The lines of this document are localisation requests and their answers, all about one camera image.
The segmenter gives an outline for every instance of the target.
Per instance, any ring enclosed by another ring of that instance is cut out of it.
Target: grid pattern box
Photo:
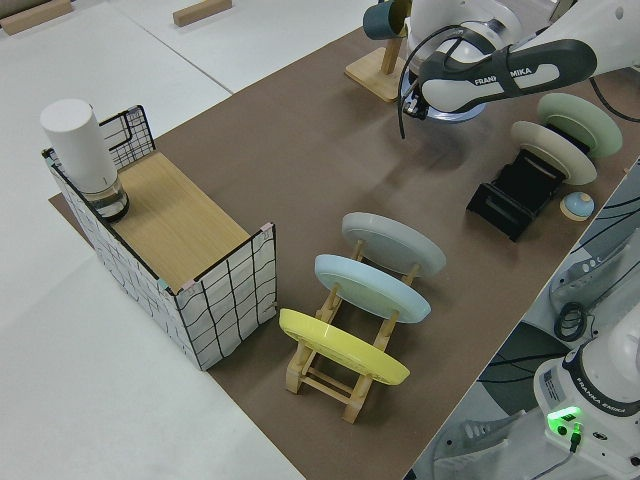
[[[155,151],[139,105],[101,122],[100,128],[118,169]],[[173,292],[74,187],[55,151],[42,154],[98,258],[199,369],[229,356],[276,314],[275,225],[266,224]]]

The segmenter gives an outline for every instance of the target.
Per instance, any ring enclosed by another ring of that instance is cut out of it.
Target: wooden stand
[[[231,0],[204,0],[173,12],[173,23],[179,27],[184,27],[229,8],[231,8]]]
[[[67,14],[72,10],[71,0],[51,0],[24,12],[1,19],[0,26],[8,35],[14,35]]]
[[[361,240],[356,244],[355,250],[351,256],[352,259],[362,261],[362,251],[364,242]],[[403,283],[411,285],[413,279],[418,274],[419,265],[416,265],[413,270],[402,277]],[[329,296],[324,301],[322,307],[316,312],[315,318],[325,323],[331,324],[338,309],[342,304],[342,299],[337,295],[339,286],[333,287]],[[385,319],[380,326],[378,334],[373,342],[373,346],[383,352],[387,348],[393,329],[396,326],[398,319],[398,312],[395,312],[391,318]],[[349,387],[342,382],[330,377],[312,367],[313,360],[316,353],[311,348],[304,345],[302,342],[298,343],[298,348],[293,358],[287,366],[286,373],[286,387],[292,393],[298,393],[303,383],[312,386],[316,390],[335,398],[336,400],[344,403],[345,409],[342,414],[342,419],[354,423],[371,388],[373,378],[368,375],[360,375],[354,387]]]
[[[113,229],[174,292],[249,238],[160,152],[118,176],[130,207]]]
[[[348,65],[346,75],[385,102],[394,102],[404,65],[404,60],[398,57],[401,45],[402,37],[387,40],[385,48],[378,48]]]

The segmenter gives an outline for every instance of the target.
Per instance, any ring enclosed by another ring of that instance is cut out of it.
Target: wooden block
[[[204,0],[190,7],[173,12],[173,23],[184,27],[203,18],[231,8],[231,0]]]
[[[41,23],[48,22],[73,10],[71,0],[51,0],[50,2],[16,13],[0,20],[0,26],[9,35],[22,32]]]
[[[404,60],[397,58],[393,71],[386,74],[381,70],[385,52],[384,47],[378,48],[348,65],[345,73],[385,102],[393,102],[398,97],[398,82]]]
[[[113,229],[174,292],[249,238],[160,152],[118,176],[130,207]]]

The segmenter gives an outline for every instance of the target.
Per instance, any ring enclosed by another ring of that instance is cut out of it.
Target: small blue bowl
[[[560,202],[560,210],[571,220],[584,221],[591,216],[595,204],[593,199],[584,192],[573,192]]]

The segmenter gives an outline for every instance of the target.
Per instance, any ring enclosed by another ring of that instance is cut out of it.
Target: brown table surface
[[[540,95],[489,104],[463,124],[406,119],[402,140],[395,105],[344,74],[378,46],[357,30],[157,139],[159,150],[245,230],[276,224],[281,307],[309,314],[320,307],[327,292],[315,279],[314,259],[349,255],[340,230],[349,212],[403,222],[447,255],[443,271],[413,284],[432,313],[420,324],[398,325],[387,349],[411,375],[396,387],[374,384],[355,425],[341,420],[343,406],[334,399],[308,387],[297,396],[285,390],[296,345],[277,318],[210,369],[309,479],[403,478],[587,223],[560,213],[569,187],[517,243],[467,212],[478,185],[514,160],[509,129],[517,120],[536,121]],[[600,83],[619,108],[637,101],[631,72]],[[588,83],[563,91],[599,105]],[[598,179],[583,187],[598,206],[640,150],[635,125],[616,122],[625,146],[598,160]],[[379,322],[344,305],[335,325],[373,339]]]

